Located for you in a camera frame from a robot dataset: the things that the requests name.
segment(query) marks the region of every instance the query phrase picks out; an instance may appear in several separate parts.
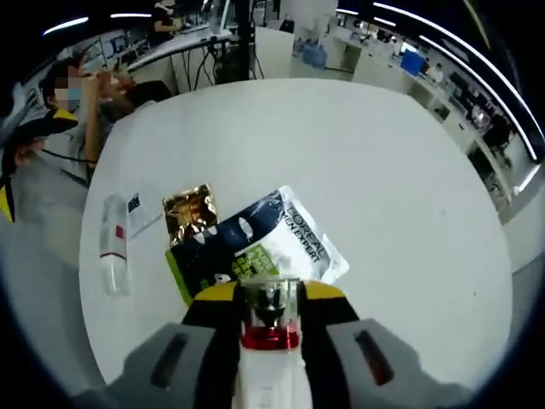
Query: face mask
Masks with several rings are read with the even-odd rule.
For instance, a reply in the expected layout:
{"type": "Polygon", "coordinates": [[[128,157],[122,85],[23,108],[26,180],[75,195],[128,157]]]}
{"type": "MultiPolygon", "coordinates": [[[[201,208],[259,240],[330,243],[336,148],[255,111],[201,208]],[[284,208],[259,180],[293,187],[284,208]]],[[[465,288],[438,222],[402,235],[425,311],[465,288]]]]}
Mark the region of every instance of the face mask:
{"type": "Polygon", "coordinates": [[[81,88],[69,88],[68,89],[68,111],[74,111],[79,102],[82,100],[82,89],[81,88]]]}

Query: hand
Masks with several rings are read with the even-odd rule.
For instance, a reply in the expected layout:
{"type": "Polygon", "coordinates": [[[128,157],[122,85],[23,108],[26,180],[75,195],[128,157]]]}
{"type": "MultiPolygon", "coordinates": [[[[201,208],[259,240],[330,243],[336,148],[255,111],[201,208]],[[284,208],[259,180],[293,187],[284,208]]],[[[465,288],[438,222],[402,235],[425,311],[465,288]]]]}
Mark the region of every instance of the hand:
{"type": "Polygon", "coordinates": [[[41,151],[43,149],[44,143],[43,140],[34,140],[23,146],[17,147],[14,152],[15,166],[29,164],[32,158],[36,156],[36,151],[41,151]]]}
{"type": "Polygon", "coordinates": [[[87,92],[89,103],[96,103],[100,96],[100,74],[93,76],[90,80],[87,81],[87,92]]]}

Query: small white card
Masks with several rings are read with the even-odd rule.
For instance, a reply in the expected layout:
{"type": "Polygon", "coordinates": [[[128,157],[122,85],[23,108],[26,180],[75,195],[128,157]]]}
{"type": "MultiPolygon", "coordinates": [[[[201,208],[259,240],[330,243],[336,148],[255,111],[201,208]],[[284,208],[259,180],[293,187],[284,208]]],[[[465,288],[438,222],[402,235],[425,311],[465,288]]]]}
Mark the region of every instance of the small white card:
{"type": "Polygon", "coordinates": [[[127,240],[154,223],[163,214],[161,197],[151,184],[143,184],[127,201],[127,240]]]}

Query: black ceiling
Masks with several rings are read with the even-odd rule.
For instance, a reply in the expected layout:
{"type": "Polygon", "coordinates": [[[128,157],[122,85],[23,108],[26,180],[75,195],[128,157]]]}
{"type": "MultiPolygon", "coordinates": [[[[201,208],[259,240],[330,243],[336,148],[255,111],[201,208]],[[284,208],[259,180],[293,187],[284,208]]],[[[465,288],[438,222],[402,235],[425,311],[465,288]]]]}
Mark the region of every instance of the black ceiling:
{"type": "Polygon", "coordinates": [[[15,11],[0,17],[0,30],[4,58],[8,56],[13,61],[11,75],[21,80],[51,55],[95,34],[146,24],[143,19],[111,19],[110,14],[150,12],[154,3],[154,0],[55,0],[10,4],[15,11]],[[79,17],[89,17],[89,21],[69,31],[42,36],[45,30],[79,17]]]}

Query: plastic package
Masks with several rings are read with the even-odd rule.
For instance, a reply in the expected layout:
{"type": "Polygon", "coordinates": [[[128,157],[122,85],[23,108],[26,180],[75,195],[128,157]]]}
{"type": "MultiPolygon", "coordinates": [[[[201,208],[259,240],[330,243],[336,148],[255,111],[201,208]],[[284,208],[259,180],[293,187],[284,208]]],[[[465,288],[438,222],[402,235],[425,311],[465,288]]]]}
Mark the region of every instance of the plastic package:
{"type": "Polygon", "coordinates": [[[167,252],[186,302],[235,279],[283,276],[333,283],[348,263],[284,186],[167,252]]]}

